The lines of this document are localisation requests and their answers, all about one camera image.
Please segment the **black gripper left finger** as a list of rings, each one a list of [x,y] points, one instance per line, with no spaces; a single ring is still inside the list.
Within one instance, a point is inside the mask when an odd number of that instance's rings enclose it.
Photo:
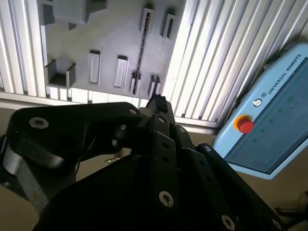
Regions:
[[[127,156],[177,159],[170,124],[157,111],[128,102],[17,110],[4,136],[4,170],[13,191],[38,212],[64,189]]]

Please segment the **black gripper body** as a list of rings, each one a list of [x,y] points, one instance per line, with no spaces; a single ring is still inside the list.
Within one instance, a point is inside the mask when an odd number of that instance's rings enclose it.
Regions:
[[[127,156],[58,193],[37,231],[216,231],[205,194],[174,156]]]

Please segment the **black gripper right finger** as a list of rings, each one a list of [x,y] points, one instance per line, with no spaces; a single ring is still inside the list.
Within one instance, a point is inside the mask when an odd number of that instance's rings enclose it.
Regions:
[[[188,132],[175,123],[171,104],[164,96],[157,97],[157,111],[170,124],[183,178],[180,198],[189,206],[187,218],[204,217],[209,231],[284,230],[275,212],[210,145],[193,145]]]

